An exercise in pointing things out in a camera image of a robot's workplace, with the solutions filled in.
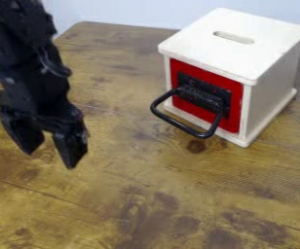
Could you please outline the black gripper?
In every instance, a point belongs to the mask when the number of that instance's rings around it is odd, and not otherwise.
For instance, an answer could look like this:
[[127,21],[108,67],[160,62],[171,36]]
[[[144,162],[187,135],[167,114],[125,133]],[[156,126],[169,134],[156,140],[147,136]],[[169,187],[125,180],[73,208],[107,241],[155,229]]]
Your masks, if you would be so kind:
[[81,113],[68,100],[69,70],[0,68],[0,123],[10,139],[30,155],[52,134],[58,156],[73,169],[87,153],[87,132]]

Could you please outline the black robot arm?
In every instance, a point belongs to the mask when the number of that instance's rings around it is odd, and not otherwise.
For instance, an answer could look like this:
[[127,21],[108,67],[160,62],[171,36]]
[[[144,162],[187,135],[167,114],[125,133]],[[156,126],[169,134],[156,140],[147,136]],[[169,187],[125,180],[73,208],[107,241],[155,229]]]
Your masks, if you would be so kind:
[[0,123],[25,154],[52,140],[65,168],[87,153],[83,115],[68,100],[71,69],[40,0],[0,0]]

